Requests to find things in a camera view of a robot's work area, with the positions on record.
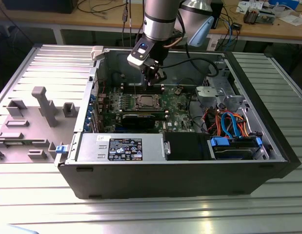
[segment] white table leg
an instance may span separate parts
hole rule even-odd
[[[64,37],[62,35],[61,29],[54,28],[53,33],[54,33],[54,37],[55,37],[55,40],[56,40],[57,44],[58,45],[65,45],[65,40],[64,40]]]
[[[208,47],[207,47],[207,51],[215,51],[216,50],[216,46],[218,44],[219,39],[221,38],[221,34],[212,34],[210,39],[209,39],[209,43],[208,43]]]

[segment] metal bracket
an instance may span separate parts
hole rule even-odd
[[[110,52],[109,50],[104,49],[103,46],[94,46],[91,50],[91,59],[97,61],[104,57],[104,54]]]
[[[164,142],[164,153],[166,155],[170,155],[171,154],[169,141],[168,142]]]

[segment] gray plastic bracket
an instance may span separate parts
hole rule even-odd
[[[32,96],[37,99],[39,105],[41,107],[41,111],[44,113],[45,118],[50,127],[55,127],[57,125],[57,120],[53,114],[53,107],[50,107],[50,103],[48,102],[45,93],[47,90],[43,86],[35,86],[32,91]]]
[[[43,150],[29,150],[27,154],[31,159],[47,158],[46,153]]]
[[[0,139],[23,139],[22,133],[0,133]]]
[[[55,145],[53,142],[50,143],[49,148],[48,148],[48,152],[50,153],[50,155],[52,156],[52,158],[55,158],[57,156],[57,153],[55,152]]]
[[[50,110],[51,110],[52,113],[55,115],[55,114],[57,113],[58,110],[56,109],[53,100],[48,100],[48,102],[49,102]],[[43,110],[42,110],[41,108],[38,108],[38,110],[40,111],[41,116],[44,117],[44,112],[43,112]]]
[[[22,100],[11,100],[6,109],[12,117],[22,117],[20,110],[27,109],[27,107]]]
[[[70,117],[77,117],[77,111],[76,108],[74,106],[74,104],[72,102],[66,102],[64,103],[63,107],[62,107],[64,116],[66,118]]]
[[[32,141],[33,146],[35,147],[48,147],[49,146],[49,141],[48,139],[37,139],[35,141]]]

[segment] wire bundle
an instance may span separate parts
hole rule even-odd
[[[234,47],[232,50],[235,49],[235,46],[237,45],[238,43],[238,39],[239,39],[239,34],[240,32],[238,30],[236,30],[237,32],[237,35],[235,38],[232,39],[232,34],[233,34],[233,30],[232,30],[232,27],[231,25],[233,24],[233,20],[232,18],[229,16],[228,14],[228,11],[225,7],[223,7],[223,9],[225,10],[226,13],[221,13],[221,18],[219,18],[220,20],[222,20],[223,22],[225,22],[225,27],[226,29],[228,30],[227,34],[225,35],[225,37],[223,38],[222,42],[219,44],[219,46],[216,48],[216,50],[219,50],[220,48],[224,47],[225,46],[225,49],[224,51],[226,51],[228,49],[228,47],[230,45],[232,45],[233,41],[235,40],[235,44],[234,44]],[[227,38],[227,36],[229,35],[229,40],[227,43],[224,44],[224,40]]]
[[[211,114],[212,112],[210,109],[207,109],[202,118],[203,121],[206,122],[207,115]],[[228,127],[225,126],[226,119],[230,121]],[[246,123],[247,120],[237,113],[233,113],[228,110],[216,110],[215,123],[207,129],[207,132],[213,136],[233,138],[230,133],[230,129],[233,128],[235,137],[248,137],[249,134],[247,133]]]

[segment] electronic equipment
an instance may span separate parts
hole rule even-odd
[[[125,63],[130,50],[93,51],[100,54],[95,78],[88,82],[70,149],[56,158],[77,197],[250,194],[299,166],[237,62],[256,55],[198,53],[217,62],[216,77],[203,82],[181,63],[164,68],[167,78],[144,89],[144,75]],[[165,63],[186,58],[171,51]],[[213,69],[196,63],[206,73]],[[209,86],[198,86],[202,82]]]
[[[78,0],[2,0],[8,10],[47,11],[71,14]]]
[[[246,14],[244,15],[244,23],[254,24],[254,23],[273,23],[275,20],[275,15],[268,10],[258,10],[253,8],[248,8]]]

